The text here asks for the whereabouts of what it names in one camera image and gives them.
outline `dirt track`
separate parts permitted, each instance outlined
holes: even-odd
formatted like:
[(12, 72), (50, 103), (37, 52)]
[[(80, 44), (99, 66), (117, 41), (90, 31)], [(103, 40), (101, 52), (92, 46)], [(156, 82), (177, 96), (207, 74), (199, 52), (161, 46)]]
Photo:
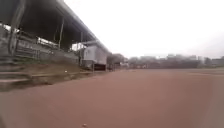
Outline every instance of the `dirt track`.
[(6, 128), (223, 128), (223, 108), (224, 76), (185, 70), (117, 71), (0, 93)]

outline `sky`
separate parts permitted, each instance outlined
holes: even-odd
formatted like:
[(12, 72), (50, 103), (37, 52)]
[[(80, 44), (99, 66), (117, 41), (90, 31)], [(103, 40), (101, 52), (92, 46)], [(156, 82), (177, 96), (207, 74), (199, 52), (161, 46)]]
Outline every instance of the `sky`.
[(64, 0), (113, 53), (224, 56), (223, 0)]

